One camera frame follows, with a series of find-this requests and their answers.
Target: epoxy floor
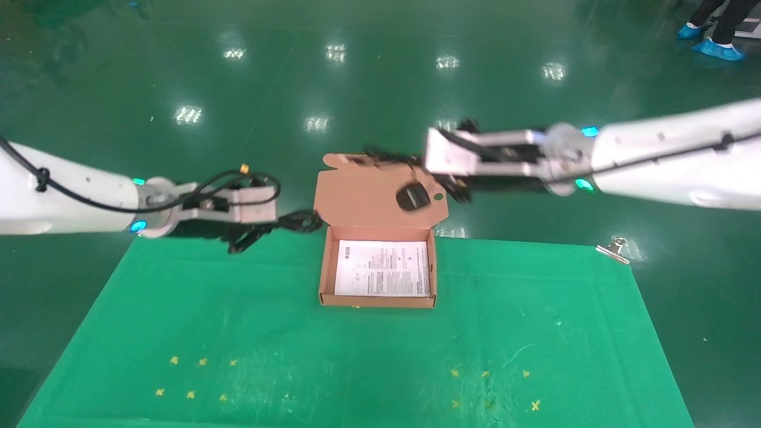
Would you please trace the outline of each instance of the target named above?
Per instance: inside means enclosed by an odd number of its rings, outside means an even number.
[[[601,125],[761,96],[742,63],[673,39],[655,0],[1,0],[0,133],[133,177],[248,163],[283,212],[326,152],[422,149],[427,126]],[[622,235],[697,426],[758,426],[759,214],[576,194],[477,194],[443,236],[595,245]],[[13,424],[129,246],[0,239],[0,426]]]

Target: robotic arm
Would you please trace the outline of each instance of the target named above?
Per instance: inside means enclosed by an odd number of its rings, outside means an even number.
[[[0,149],[0,235],[129,230],[146,238],[221,238],[229,253],[239,253],[274,228],[306,233],[322,225],[310,210],[278,217],[279,182],[245,165],[204,184],[163,177],[136,183],[2,137]]]
[[[470,190],[577,187],[667,203],[761,209],[761,98],[694,113],[604,126],[586,136],[566,123],[546,131],[479,133],[472,122],[430,129],[425,169],[455,200]]]

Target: cardboard box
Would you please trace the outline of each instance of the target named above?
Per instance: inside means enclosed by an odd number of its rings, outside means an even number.
[[[436,305],[436,243],[431,228],[446,219],[446,193],[430,175],[405,164],[375,167],[358,165],[346,156],[323,157],[331,168],[317,177],[314,208],[327,223],[323,268],[320,274],[320,303],[341,306],[384,306],[390,308],[433,308]],[[417,180],[428,191],[431,205],[404,211],[396,192]],[[426,241],[428,247],[429,297],[382,297],[336,295],[339,241]]]

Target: instruction sheet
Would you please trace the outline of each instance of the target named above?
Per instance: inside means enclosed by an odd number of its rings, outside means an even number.
[[[336,294],[429,297],[426,243],[339,241]]]

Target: green cloth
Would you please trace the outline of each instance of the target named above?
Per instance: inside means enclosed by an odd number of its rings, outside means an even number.
[[[436,308],[343,308],[323,236],[136,240],[19,426],[692,426],[593,248],[438,238]]]

